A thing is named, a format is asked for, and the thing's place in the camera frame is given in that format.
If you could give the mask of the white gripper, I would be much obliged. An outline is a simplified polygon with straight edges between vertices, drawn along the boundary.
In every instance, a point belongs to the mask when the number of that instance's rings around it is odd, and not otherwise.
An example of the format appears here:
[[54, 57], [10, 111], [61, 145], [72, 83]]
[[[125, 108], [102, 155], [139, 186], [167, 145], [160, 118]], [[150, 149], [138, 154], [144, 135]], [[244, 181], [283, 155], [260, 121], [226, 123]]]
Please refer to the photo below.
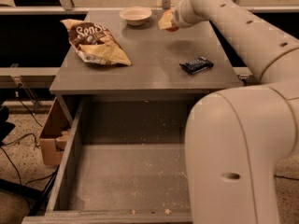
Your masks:
[[190, 0], [180, 1], [173, 9], [168, 9], [158, 21], [160, 30], [188, 28], [199, 23], [199, 16], [194, 12]]

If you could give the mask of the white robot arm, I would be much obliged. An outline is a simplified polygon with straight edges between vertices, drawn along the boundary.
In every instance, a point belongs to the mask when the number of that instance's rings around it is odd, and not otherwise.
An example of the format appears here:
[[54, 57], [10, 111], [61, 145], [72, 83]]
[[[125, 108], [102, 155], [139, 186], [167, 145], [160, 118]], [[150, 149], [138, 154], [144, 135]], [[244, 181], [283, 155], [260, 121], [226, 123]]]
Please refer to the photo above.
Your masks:
[[280, 224], [274, 171], [299, 148], [299, 41], [233, 0], [182, 0], [162, 29], [211, 21], [258, 83], [202, 98], [188, 117], [193, 224]]

